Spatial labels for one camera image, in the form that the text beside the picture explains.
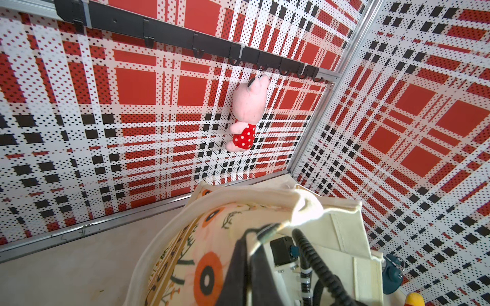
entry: red square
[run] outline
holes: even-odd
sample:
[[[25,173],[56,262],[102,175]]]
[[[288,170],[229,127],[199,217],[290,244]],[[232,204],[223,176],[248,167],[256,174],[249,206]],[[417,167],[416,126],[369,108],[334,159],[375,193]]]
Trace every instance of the red square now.
[[[156,19],[156,8],[157,8],[156,0],[145,0],[145,1],[109,0],[109,5]]]
[[[396,107],[418,116],[435,94],[435,92],[426,88],[410,84],[396,103]]]
[[[156,73],[116,68],[119,104],[155,105]]]
[[[209,0],[187,0],[184,27],[214,36],[220,8]]]
[[[307,43],[303,55],[301,56],[301,61],[312,65],[319,49],[320,47]]]
[[[179,80],[177,105],[202,106],[208,80],[192,76],[181,76]]]
[[[335,53],[327,51],[327,54],[325,54],[325,57],[323,58],[323,61],[320,65],[320,67],[328,69],[328,70],[333,70],[332,64],[334,63],[336,58],[337,58],[337,55]]]
[[[316,98],[317,98],[317,94],[312,94],[312,93],[306,94],[306,97],[303,100],[303,103],[301,103],[299,109],[302,111],[309,111],[311,106],[313,105],[313,102],[315,102]]]
[[[410,153],[408,153],[401,164],[415,174],[423,177],[440,161],[441,159],[439,157],[416,146]]]
[[[436,125],[465,137],[489,114],[486,109],[458,100]]]
[[[400,136],[397,134],[392,133],[383,127],[379,127],[368,143],[386,154],[392,148],[398,138],[400,138]]]
[[[284,95],[281,106],[279,108],[287,109],[287,110],[293,108],[294,102],[296,102],[296,98],[298,97],[298,94],[299,92],[297,91],[292,91],[292,90],[286,91],[286,94]]]

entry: gray floor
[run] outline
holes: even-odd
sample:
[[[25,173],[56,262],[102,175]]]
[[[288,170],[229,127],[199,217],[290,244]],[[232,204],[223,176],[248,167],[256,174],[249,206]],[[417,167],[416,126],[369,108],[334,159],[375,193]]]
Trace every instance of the gray floor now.
[[[180,210],[0,264],[0,304],[122,305],[140,255]]]

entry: red and white plaid pattern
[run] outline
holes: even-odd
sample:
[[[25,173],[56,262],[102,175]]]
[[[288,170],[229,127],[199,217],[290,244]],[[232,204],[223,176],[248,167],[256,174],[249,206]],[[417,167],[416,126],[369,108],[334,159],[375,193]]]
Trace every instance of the red and white plaid pattern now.
[[[106,4],[333,69],[359,0]],[[231,95],[259,71],[0,11],[0,244],[286,168],[325,83],[272,71],[256,142],[227,153]]]
[[[363,200],[427,305],[487,305],[490,4],[386,1],[294,176]]]

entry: stuffed animal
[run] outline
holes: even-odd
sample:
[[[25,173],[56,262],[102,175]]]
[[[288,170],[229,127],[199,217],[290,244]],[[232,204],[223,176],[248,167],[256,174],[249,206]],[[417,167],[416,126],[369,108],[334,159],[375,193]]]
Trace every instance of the stuffed animal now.
[[[229,152],[245,152],[252,147],[255,126],[266,110],[268,86],[269,78],[262,75],[240,84],[233,93],[232,112],[237,120],[230,126],[233,138],[226,144]]]

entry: hook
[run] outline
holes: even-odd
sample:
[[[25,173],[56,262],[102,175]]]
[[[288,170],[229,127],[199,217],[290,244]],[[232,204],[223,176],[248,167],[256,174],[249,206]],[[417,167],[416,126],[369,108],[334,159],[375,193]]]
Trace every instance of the hook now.
[[[240,54],[238,55],[238,59],[235,60],[231,57],[231,47],[233,45],[230,45],[230,56],[228,57],[228,62],[232,65],[232,66],[238,66],[241,62],[242,62],[242,53],[243,53],[243,50],[245,48],[245,45],[244,44],[241,44],[240,45]]]
[[[303,77],[301,77],[301,75],[303,75],[303,73],[305,73],[306,66],[308,66],[308,64],[306,64],[306,63],[305,63],[305,64],[303,65],[303,70],[301,71],[301,73],[296,73],[296,74],[297,74],[297,76],[298,76],[298,78],[300,78],[300,79],[304,79],[304,78],[306,78],[306,77],[307,77],[307,75],[304,75]]]

